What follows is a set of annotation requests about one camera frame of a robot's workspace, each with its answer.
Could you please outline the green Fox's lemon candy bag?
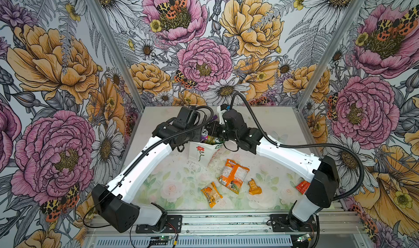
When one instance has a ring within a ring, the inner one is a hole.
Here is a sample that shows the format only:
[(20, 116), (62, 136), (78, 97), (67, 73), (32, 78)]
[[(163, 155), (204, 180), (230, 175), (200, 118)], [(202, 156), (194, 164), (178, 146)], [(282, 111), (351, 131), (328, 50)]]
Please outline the green Fox's lemon candy bag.
[(203, 140), (203, 143), (209, 144), (209, 145), (216, 145), (216, 144), (224, 144), (224, 139), (220, 137), (213, 137), (213, 136), (207, 136), (205, 140)]

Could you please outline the small red snack packet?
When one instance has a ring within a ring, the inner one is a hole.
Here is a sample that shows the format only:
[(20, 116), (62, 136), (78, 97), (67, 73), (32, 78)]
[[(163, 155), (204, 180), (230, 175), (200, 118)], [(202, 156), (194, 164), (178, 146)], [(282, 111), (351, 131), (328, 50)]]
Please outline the small red snack packet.
[(308, 188), (310, 187), (310, 183), (303, 180), (302, 182), (300, 182), (297, 186), (296, 189), (299, 193), (301, 193), (302, 195), (305, 194), (305, 192), (308, 190)]

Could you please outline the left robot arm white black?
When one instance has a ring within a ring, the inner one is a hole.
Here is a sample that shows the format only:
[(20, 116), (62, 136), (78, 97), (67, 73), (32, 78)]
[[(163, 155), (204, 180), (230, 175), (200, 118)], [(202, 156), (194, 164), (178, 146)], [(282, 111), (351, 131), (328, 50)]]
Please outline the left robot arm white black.
[(137, 191), (147, 177), (173, 150), (200, 137), (204, 126), (215, 119), (209, 106), (183, 106), (177, 117), (160, 123), (139, 155), (107, 184), (96, 185), (91, 193), (94, 210), (120, 233), (134, 225), (162, 229), (166, 224), (163, 208), (156, 204), (133, 204)]

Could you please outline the small orange candy packet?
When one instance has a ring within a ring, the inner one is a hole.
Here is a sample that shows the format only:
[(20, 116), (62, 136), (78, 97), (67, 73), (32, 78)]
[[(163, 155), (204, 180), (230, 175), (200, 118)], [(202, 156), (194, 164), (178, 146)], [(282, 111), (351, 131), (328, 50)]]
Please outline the small orange candy packet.
[(251, 179), (248, 182), (248, 186), (249, 186), (249, 191), (248, 192), (249, 192), (250, 195), (259, 195), (263, 192), (261, 187), (257, 186), (254, 179)]

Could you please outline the white paper gift bag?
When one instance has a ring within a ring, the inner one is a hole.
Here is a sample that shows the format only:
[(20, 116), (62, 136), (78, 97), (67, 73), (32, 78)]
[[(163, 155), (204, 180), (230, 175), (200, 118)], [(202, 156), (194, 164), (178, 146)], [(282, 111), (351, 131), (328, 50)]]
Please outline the white paper gift bag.
[(188, 153), (188, 160), (201, 166), (207, 167), (211, 160), (215, 157), (215, 155), (219, 152), (220, 149), (224, 146), (224, 144), (216, 144), (216, 145), (209, 145), (203, 143), (203, 140), (206, 139), (208, 136), (206, 129), (203, 127), (202, 132), (202, 141), (201, 142), (190, 142), (189, 143), (189, 153)]

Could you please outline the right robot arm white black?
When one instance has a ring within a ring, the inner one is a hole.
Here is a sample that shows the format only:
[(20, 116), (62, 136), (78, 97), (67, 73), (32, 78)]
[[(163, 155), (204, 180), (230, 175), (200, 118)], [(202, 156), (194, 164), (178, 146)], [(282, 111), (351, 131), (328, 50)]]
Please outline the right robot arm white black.
[(296, 145), (279, 143), (260, 127), (248, 127), (242, 115), (228, 105), (219, 106), (217, 111), (218, 117), (205, 126), (210, 136), (235, 142), (239, 149), (273, 160), (310, 183), (282, 225), (296, 231), (310, 222), (314, 214), (331, 206), (339, 186), (339, 176), (330, 157), (308, 155), (299, 152)]

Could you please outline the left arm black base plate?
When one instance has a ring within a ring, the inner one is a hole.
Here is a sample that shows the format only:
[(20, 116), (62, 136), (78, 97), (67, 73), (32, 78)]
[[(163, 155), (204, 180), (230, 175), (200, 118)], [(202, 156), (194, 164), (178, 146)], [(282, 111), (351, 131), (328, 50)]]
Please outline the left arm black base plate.
[(160, 234), (160, 233), (181, 233), (182, 215), (167, 215), (160, 219), (154, 226), (137, 225), (135, 233), (137, 234)]

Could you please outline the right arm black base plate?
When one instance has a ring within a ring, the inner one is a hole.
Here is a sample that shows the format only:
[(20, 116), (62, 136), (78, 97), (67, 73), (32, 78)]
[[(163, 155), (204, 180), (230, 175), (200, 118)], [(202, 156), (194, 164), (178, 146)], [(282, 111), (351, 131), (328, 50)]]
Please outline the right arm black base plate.
[(311, 216), (308, 221), (301, 222), (295, 217), (288, 218), (288, 214), (271, 214), (268, 225), (273, 232), (316, 232), (318, 227), (316, 219)]

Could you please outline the purple Fox's berries candy bag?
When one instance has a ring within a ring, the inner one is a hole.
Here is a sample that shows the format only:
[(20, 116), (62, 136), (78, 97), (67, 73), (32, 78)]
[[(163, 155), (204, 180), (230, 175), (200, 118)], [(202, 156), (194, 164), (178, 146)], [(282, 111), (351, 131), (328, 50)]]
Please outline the purple Fox's berries candy bag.
[(211, 118), (211, 121), (210, 122), (214, 122), (214, 121), (217, 121), (218, 120), (218, 116), (217, 115), (214, 115), (212, 118)]

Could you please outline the small orange yellow snack packet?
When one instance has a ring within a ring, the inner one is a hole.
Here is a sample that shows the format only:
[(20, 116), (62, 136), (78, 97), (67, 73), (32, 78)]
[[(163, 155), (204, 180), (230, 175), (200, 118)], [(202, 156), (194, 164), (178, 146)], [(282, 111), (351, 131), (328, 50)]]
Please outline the small orange yellow snack packet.
[(206, 187), (202, 188), (201, 192), (206, 197), (210, 208), (213, 208), (223, 198), (214, 182), (211, 182)]

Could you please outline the orange Fox's fruits candy bag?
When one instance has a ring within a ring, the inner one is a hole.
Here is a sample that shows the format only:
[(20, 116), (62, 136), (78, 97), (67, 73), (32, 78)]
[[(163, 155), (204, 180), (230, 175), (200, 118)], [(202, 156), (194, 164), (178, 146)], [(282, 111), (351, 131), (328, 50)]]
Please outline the orange Fox's fruits candy bag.
[(227, 159), (218, 181), (232, 192), (239, 194), (249, 171), (249, 168)]

